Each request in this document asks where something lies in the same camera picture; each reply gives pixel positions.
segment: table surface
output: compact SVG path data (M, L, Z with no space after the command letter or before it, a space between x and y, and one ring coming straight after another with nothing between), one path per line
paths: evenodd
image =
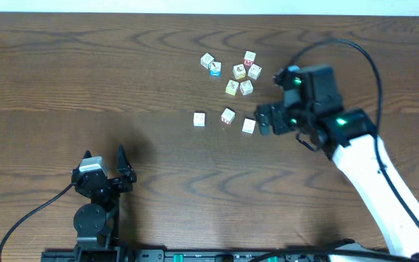
M271 76L302 47L348 38L373 56L384 84L382 136L419 199L419 17L0 13L0 241L70 183L88 149L116 165L124 144L138 182L121 198L120 236L140 246L282 248L349 237L385 247L353 186L294 135L242 134L255 106L281 99ZM224 93L246 50L263 67L251 95ZM199 65L209 52L220 78ZM330 63L347 108L374 116L370 66L325 47L300 66ZM228 127L224 108L236 111ZM194 111L207 126L194 127ZM69 191L20 226L4 261L39 261L76 244L88 200Z

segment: cube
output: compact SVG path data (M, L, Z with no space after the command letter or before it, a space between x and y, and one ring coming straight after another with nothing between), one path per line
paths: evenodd
M255 62L255 56L256 54L254 52L247 51L245 53L244 65L252 66L253 62Z
M239 83L235 82L234 80L229 80L226 87L226 93L229 95L236 95L237 89L239 88Z
M255 130L255 125L255 120L245 119L244 126L242 127L242 132L253 134L253 131Z
M253 64L250 69L248 69L248 77L253 78L254 80L258 79L261 74L261 67Z
M210 54L206 53L203 57L201 57L200 63L201 65L206 68L210 69L210 64L215 60L214 57L212 57Z
M204 113L193 113L193 125L195 127L204 127Z
M234 66L234 76L236 79L244 78L247 75L247 72L245 71L244 65L235 65Z
M253 92L253 85L250 80L246 80L242 83L240 83L240 92L242 92L243 95L248 95Z
M231 124L232 120L236 117L236 113L229 108L226 108L221 115L221 120L226 124Z
M221 76L221 63L211 62L209 65L210 76Z

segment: wall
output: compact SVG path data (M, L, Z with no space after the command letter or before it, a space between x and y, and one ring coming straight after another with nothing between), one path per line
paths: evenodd
M0 0L0 12L419 16L419 0Z

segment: black wire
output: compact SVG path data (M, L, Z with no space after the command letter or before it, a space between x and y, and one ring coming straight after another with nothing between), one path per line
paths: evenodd
M261 262L268 258L273 257L285 257L286 255L344 255L344 256L353 256L359 258L374 258L381 259L384 261L395 261L395 262L416 262L419 260L405 258L397 255L389 255L385 253L375 253L369 251L359 251L359 250L318 250L318 249L291 249L291 250L280 250L274 251L261 255L259 257L253 258L250 262Z
M4 244L6 244L7 239L9 239L9 236L12 234L12 232L14 232L14 230L20 226L20 224L27 220L27 218L31 217L33 214L37 213L38 211L44 209L45 207L47 207L49 204L53 203L54 201L56 201L57 199L59 199L62 195L64 195L67 191L69 191L69 189L71 189L71 187L74 185L74 183L71 183L69 186L67 186L64 190L62 190L57 196L53 197L51 200L49 200L48 202L42 204L41 206L35 208L34 210L32 210L29 214L24 215L23 218L21 218L16 224L14 224L14 226L12 226L12 228L6 233L6 236L4 236L3 240L1 241L0 244L0 262L1 262L1 254L3 253L3 247Z
M415 216L413 211L411 211L411 209L408 207L407 203L405 203L405 201L402 199L402 196L400 196L399 191L397 191L397 188L392 183L391 178L389 177L388 173L386 172L386 166L384 165L383 160L381 159L381 156L379 154L378 136L379 136L379 128L380 128L380 124L381 124L381 114L382 114L382 110L383 110L383 86L381 84L381 77L379 75L378 68L376 67L375 63L373 62L371 56L362 47L360 47L357 43L354 43L350 40L347 40L347 39L326 39L324 41L316 42L316 43L312 44L311 46L306 47L306 48L302 49L301 51L299 51L299 53L297 53L296 55L294 55L292 57L288 66L293 66L294 64L296 64L298 58L300 58L300 56L302 56L303 54L305 54L309 50L314 49L316 47L320 47L320 46L325 45L325 44L331 44L331 43L347 44L348 46L351 46L351 47L359 50L363 54L363 56L366 57L366 59L368 60L368 62L371 65L372 71L373 71L373 73L375 74L375 77L376 77L376 84L378 86L378 110L376 112L376 136L374 137L376 159L378 161L380 171L382 172L384 178L386 179L387 184L391 188L391 190L394 193L397 200L399 200L400 205L404 208L404 210L407 212L407 214L412 219L413 223L415 223L415 225L419 229L419 220L417 219L417 217Z

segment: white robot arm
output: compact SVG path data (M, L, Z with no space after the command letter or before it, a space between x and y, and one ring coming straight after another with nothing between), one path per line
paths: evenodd
M419 229L400 205L376 161L374 138L363 135L338 146L332 160L352 182L383 233L392 255L411 257L419 253ZM402 199L419 220L419 203L400 177L378 138L379 152L386 171Z

